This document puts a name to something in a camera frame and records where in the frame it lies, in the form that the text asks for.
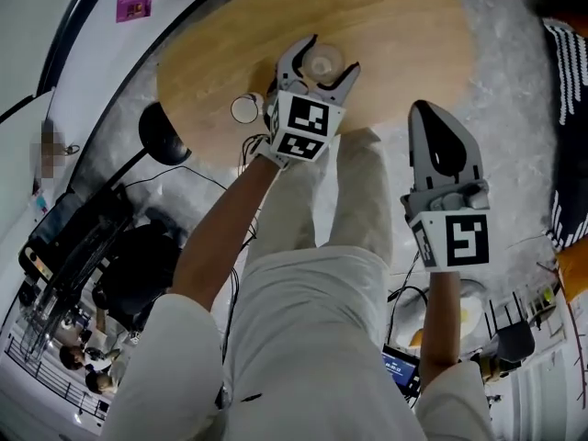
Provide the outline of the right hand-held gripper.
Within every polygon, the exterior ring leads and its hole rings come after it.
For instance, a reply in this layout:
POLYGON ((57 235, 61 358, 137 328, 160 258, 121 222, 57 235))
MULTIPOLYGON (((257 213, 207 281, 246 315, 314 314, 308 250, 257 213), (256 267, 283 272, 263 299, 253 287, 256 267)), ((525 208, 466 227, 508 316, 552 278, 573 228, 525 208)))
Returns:
POLYGON ((409 138, 419 191, 401 197, 401 203, 425 270, 489 264, 489 187, 480 180, 478 143, 452 114, 425 100, 411 107, 409 138))

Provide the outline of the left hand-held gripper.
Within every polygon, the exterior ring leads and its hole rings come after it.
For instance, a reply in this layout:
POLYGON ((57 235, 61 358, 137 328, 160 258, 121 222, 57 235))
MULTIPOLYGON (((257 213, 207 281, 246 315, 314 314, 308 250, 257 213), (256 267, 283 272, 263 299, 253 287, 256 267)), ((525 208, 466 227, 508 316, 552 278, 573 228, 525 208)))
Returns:
MULTIPOLYGON (((300 71, 305 54, 315 45, 317 34, 293 43, 279 58, 276 79, 279 84, 302 81, 300 71)), ((315 162, 327 149, 344 116, 344 104, 356 79, 360 63, 348 66, 331 84, 317 84, 317 95, 302 95, 280 89, 265 102, 268 118, 268 152, 277 164, 289 161, 315 162)))

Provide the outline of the small clear glass cup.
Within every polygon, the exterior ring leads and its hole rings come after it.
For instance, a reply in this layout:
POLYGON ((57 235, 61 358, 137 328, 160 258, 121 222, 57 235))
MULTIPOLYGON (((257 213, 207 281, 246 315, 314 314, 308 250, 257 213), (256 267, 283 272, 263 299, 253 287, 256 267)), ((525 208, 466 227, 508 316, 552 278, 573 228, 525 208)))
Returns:
POLYGON ((302 69, 314 83, 331 85, 345 69, 344 55, 334 46, 317 44, 303 56, 302 69))

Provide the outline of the person's right forearm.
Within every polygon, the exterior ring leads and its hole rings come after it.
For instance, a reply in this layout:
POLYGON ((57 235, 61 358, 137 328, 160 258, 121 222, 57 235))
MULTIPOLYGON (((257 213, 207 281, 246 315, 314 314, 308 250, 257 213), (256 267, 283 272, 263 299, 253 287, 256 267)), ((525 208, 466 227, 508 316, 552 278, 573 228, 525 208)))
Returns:
POLYGON ((439 375, 458 363, 460 290, 458 272, 430 274, 419 365, 422 391, 439 375))

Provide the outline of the person's left forearm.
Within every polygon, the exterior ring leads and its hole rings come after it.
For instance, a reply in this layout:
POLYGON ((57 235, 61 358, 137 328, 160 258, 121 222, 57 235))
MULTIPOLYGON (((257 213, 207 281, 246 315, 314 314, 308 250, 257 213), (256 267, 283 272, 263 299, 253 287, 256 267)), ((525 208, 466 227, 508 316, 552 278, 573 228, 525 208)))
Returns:
POLYGON ((207 311, 212 308, 277 173, 275 163, 258 156, 228 187, 190 234, 175 268, 171 293, 207 311))

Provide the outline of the oval wooden table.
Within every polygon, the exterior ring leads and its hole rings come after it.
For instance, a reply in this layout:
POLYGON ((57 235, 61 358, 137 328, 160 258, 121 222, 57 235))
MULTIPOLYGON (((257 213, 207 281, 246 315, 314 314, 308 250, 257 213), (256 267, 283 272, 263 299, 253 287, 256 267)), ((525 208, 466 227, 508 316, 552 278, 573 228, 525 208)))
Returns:
POLYGON ((402 119, 418 99, 450 108, 473 69, 459 0, 231 0, 186 29, 159 61, 157 95, 185 146, 209 164, 236 166, 244 140, 266 126, 236 121, 232 102, 264 94, 278 57, 312 35, 360 64, 344 131, 402 119))

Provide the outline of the white cup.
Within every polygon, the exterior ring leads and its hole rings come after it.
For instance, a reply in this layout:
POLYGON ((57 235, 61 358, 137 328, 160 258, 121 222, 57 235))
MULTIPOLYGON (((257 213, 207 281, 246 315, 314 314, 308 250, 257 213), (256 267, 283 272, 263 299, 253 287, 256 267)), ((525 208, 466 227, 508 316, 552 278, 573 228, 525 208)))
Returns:
POLYGON ((232 101, 232 117, 241 124, 251 124, 263 115, 264 103, 265 99, 259 93, 242 94, 232 101))

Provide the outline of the person's beige trousers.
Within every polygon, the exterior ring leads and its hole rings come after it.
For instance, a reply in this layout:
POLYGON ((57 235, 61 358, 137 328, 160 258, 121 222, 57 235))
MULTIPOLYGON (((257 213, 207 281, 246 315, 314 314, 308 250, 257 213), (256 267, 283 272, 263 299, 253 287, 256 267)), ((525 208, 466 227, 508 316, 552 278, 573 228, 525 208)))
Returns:
MULTIPOLYGON (((329 153, 314 163, 293 161, 270 187, 246 264, 265 256, 313 248, 312 218, 329 153)), ((328 246, 354 246, 392 261, 390 184, 380 137, 369 128, 344 133, 336 158, 338 196, 328 246)))

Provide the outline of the black white striped blanket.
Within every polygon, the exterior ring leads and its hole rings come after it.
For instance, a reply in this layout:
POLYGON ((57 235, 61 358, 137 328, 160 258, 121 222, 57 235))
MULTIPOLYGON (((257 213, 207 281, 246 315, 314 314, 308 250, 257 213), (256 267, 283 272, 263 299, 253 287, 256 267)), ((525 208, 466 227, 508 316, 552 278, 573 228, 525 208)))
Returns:
POLYGON ((588 38, 543 20, 552 61, 555 174, 547 236, 561 251, 588 235, 588 38))

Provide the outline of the black standing fan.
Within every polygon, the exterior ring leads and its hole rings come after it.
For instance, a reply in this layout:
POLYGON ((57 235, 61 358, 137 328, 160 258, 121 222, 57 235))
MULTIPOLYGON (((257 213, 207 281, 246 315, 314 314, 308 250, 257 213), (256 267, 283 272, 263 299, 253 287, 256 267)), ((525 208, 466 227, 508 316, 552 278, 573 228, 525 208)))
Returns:
MULTIPOLYGON (((141 113, 139 136, 142 149, 126 162, 96 193, 107 189, 114 190, 117 187, 122 187, 125 192, 125 187, 119 183, 119 180, 147 155, 160 164, 177 166, 182 164, 191 154, 191 151, 181 142, 171 122, 164 114, 161 104, 158 102, 150 104, 141 113)), ((25 273, 26 277, 30 278, 34 285, 45 284, 30 310, 25 312, 28 325, 21 338, 19 350, 27 361, 37 361, 42 358, 48 342, 55 335, 63 318, 78 303, 86 282, 93 275, 103 258, 106 257, 107 252, 95 265, 85 267, 83 273, 77 278, 60 283, 46 283, 40 278, 34 279, 25 273)))

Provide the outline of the white windowsill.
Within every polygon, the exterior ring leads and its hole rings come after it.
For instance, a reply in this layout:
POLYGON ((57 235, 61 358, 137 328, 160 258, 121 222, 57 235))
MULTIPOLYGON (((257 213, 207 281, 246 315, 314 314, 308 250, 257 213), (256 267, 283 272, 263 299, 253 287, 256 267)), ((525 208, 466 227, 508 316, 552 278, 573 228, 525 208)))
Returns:
POLYGON ((152 0, 116 22, 117 0, 0 0, 0 237, 31 196, 45 119, 82 145, 132 68, 197 0, 152 0))

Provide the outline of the black tablet with screen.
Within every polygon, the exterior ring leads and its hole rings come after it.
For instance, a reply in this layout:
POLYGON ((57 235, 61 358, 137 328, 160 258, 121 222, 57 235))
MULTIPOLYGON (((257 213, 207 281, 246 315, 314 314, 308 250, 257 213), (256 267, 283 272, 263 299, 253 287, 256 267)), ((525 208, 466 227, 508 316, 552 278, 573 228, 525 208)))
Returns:
POLYGON ((401 394, 404 397, 416 399, 421 387, 420 359, 387 345, 383 346, 381 354, 384 365, 401 394))

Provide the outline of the person's white shirt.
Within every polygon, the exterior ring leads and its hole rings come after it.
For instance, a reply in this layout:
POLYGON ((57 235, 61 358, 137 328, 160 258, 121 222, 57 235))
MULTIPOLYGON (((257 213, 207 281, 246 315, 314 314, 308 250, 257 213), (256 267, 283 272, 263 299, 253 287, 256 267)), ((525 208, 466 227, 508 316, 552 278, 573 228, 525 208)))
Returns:
POLYGON ((477 364, 447 369, 416 406, 381 355, 382 260, 356 247, 250 264, 230 341, 195 301, 158 299, 100 441, 493 441, 477 364))

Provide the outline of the black office chair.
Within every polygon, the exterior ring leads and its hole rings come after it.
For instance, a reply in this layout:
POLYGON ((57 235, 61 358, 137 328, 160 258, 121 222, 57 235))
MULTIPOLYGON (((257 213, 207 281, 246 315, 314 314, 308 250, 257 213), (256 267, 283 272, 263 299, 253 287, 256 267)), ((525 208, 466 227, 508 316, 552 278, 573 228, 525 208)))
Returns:
POLYGON ((171 288, 180 253, 161 220, 125 231, 109 249, 109 264, 92 290, 96 307, 127 331, 141 332, 154 302, 171 288))

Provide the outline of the black monitor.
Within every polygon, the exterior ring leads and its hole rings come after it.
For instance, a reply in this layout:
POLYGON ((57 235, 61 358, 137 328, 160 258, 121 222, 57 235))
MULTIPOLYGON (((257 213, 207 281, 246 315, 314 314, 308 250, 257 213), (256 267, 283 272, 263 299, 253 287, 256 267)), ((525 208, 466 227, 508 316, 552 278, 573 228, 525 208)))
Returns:
POLYGON ((30 234, 18 262, 26 275, 46 283, 75 279, 104 257, 130 225, 132 213, 122 187, 100 191, 86 202, 68 191, 30 234))

